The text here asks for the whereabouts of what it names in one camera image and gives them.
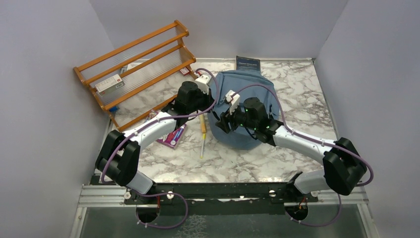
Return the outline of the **blue backpack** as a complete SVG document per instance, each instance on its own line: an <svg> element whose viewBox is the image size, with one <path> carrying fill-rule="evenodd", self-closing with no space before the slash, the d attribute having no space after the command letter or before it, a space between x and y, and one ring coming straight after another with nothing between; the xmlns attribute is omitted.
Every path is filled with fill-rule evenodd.
<svg viewBox="0 0 420 238"><path fill-rule="evenodd" d="M217 122L216 117L229 109L229 105L224 102L228 91L237 92L242 89L243 91L239 92L239 107L242 111L244 110L243 102L246 99L257 97L264 104L267 114L274 119L278 119L280 109L276 98L269 92L269 90L275 92L273 82L263 77L257 71L241 70L221 71L216 75L215 79L219 85L219 102L216 103L213 111L208 113L208 123L214 138L226 146L239 150L251 150L261 145L262 143L252 139L243 127L239 127L228 134L225 133L215 125Z"/></svg>

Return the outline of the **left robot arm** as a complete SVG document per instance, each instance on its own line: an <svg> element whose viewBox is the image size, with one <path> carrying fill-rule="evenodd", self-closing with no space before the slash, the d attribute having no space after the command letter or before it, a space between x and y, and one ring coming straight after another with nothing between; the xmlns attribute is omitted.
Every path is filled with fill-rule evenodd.
<svg viewBox="0 0 420 238"><path fill-rule="evenodd" d="M111 131L96 160L95 167L101 172L100 181L105 178L119 186L137 192L143 203L151 203L156 196L154 181L138 171L138 162L143 149L182 125L189 118L208 113L218 102L219 85L211 89L208 82L185 81L177 96L151 120L126 132Z"/></svg>

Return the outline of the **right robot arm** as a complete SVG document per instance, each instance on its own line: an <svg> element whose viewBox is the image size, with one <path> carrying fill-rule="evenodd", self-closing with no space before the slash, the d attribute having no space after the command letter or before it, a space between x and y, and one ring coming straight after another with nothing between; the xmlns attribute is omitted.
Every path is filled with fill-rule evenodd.
<svg viewBox="0 0 420 238"><path fill-rule="evenodd" d="M296 174L288 182L286 196L293 202L316 190L331 189L349 195L368 171L349 139L342 137L334 141L293 130L285 122L269 116L265 105L256 97L240 104L239 95L234 93L227 95L225 102L229 107L217 117L215 125L226 134L242 127L254 140L296 151L323 166L322 170Z"/></svg>

